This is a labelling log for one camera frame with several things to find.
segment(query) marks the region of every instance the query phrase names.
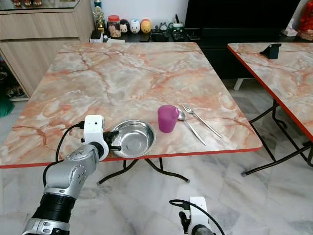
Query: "plastic cup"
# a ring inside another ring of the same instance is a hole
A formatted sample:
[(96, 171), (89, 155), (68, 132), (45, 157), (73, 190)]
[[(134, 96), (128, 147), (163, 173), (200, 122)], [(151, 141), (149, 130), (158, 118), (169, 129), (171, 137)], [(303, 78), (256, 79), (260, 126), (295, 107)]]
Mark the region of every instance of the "plastic cup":
[(165, 133), (173, 131), (178, 116), (179, 111), (173, 105), (166, 104), (159, 107), (157, 110), (157, 119), (160, 131)]

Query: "trophy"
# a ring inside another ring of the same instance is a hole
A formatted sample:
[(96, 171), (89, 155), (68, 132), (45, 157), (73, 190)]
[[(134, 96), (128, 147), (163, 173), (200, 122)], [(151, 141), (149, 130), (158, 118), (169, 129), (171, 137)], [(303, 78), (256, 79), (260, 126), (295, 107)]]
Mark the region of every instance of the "trophy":
[(98, 31), (102, 31), (102, 33), (104, 34), (104, 29), (105, 29), (105, 23), (103, 20), (104, 13), (102, 12), (102, 9), (100, 6), (95, 7), (93, 15), (96, 18), (96, 29)]

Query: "metal fork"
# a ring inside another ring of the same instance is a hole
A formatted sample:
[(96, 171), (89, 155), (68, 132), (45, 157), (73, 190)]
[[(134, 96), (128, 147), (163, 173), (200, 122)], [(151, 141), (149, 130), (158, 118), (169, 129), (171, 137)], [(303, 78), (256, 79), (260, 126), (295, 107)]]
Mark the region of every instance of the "metal fork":
[(215, 135), (217, 135), (218, 137), (222, 138), (222, 136), (220, 135), (220, 133), (218, 133), (216, 130), (214, 130), (214, 128), (212, 126), (210, 126), (209, 124), (207, 124), (201, 117), (199, 117), (188, 105), (183, 104), (182, 105), (185, 109), (185, 111), (189, 114), (192, 114), (193, 116), (199, 118), (200, 121), (203, 122), (204, 125), (206, 125), (211, 131), (213, 131), (213, 133)]

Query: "metal bowl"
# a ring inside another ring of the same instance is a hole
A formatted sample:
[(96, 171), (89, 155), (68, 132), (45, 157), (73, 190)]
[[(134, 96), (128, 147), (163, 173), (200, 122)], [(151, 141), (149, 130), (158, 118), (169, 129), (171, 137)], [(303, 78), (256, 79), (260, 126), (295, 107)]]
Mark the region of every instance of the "metal bowl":
[(137, 158), (145, 155), (156, 141), (152, 127), (139, 120), (122, 122), (113, 131), (119, 131), (119, 135), (112, 145), (122, 146), (121, 151), (114, 153), (123, 158)]

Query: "metal spoon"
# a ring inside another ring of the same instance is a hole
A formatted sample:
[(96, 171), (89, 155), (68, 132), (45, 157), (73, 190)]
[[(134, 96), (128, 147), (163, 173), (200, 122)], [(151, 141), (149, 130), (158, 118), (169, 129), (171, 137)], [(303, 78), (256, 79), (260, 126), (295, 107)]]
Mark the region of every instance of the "metal spoon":
[(177, 108), (177, 109), (178, 109), (178, 111), (179, 111), (178, 120), (184, 121), (184, 122), (189, 126), (189, 128), (192, 130), (192, 132), (195, 134), (195, 136), (201, 141), (201, 143), (203, 143), (204, 145), (206, 145), (206, 143), (205, 143), (204, 140), (201, 138), (201, 136), (199, 135), (199, 133), (186, 121), (185, 113), (184, 113), (180, 108)]

